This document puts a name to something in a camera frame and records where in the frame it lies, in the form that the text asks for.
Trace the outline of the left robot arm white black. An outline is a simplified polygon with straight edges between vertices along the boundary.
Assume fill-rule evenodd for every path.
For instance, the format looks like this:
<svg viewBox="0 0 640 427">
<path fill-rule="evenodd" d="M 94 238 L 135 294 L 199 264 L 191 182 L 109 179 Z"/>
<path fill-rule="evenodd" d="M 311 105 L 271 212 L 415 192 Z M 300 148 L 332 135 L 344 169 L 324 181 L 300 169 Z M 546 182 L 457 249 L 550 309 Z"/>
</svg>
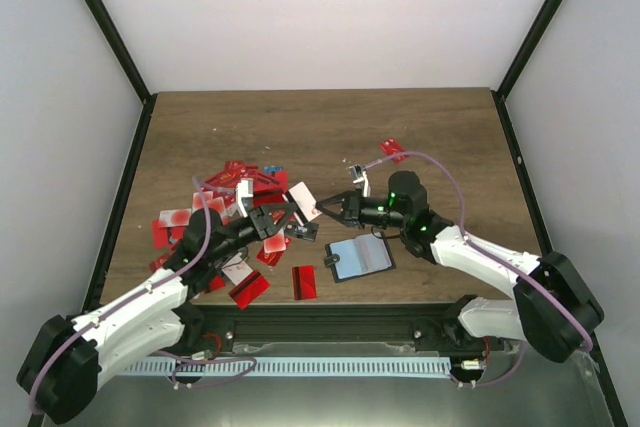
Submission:
<svg viewBox="0 0 640 427">
<path fill-rule="evenodd" d="M 253 242 L 274 236 L 294 214 L 292 202 L 264 204 L 229 223 L 203 207 L 162 267 L 116 300 L 76 317 L 56 315 L 39 329 L 16 381 L 29 408 L 63 424 L 129 365 L 167 347 L 196 349 L 203 324 L 188 316 L 224 263 Z"/>
</svg>

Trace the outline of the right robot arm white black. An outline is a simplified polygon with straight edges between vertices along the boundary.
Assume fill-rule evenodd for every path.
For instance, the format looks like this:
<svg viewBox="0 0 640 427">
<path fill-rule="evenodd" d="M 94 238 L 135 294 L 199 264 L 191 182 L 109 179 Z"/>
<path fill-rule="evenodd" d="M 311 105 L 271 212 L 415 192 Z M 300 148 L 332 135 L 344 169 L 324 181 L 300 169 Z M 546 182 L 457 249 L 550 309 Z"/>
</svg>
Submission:
<svg viewBox="0 0 640 427">
<path fill-rule="evenodd" d="M 347 227 L 395 228 L 414 257 L 463 272 L 505 294 L 501 301 L 475 297 L 462 305 L 444 325 L 451 347 L 465 350 L 480 337 L 502 337 L 525 341 L 556 363 L 577 350 L 593 349 L 604 310 L 566 255 L 519 252 L 466 232 L 430 207 L 414 172 L 392 174 L 383 197 L 355 188 L 318 201 L 316 208 Z"/>
</svg>

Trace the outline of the white card black stripe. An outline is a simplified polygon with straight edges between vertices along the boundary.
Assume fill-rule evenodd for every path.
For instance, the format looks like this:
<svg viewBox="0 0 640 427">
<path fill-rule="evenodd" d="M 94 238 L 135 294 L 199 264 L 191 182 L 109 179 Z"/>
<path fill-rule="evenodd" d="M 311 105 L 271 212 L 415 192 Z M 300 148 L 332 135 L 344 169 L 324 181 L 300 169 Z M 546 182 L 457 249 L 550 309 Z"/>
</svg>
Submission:
<svg viewBox="0 0 640 427">
<path fill-rule="evenodd" d="M 304 182 L 291 187 L 284 197 L 290 203 L 296 204 L 294 217 L 299 225 L 304 226 L 321 215 L 316 207 L 316 199 Z"/>
</svg>

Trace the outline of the black leather card holder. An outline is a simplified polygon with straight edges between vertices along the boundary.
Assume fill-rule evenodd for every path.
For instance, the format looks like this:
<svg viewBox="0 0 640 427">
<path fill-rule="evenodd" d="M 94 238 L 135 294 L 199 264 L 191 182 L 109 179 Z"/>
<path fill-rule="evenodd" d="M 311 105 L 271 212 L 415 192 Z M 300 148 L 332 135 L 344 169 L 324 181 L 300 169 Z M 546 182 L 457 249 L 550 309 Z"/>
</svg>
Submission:
<svg viewBox="0 0 640 427">
<path fill-rule="evenodd" d="M 336 283 L 396 268 L 388 240 L 383 233 L 369 233 L 325 245 L 324 265 Z"/>
</svg>

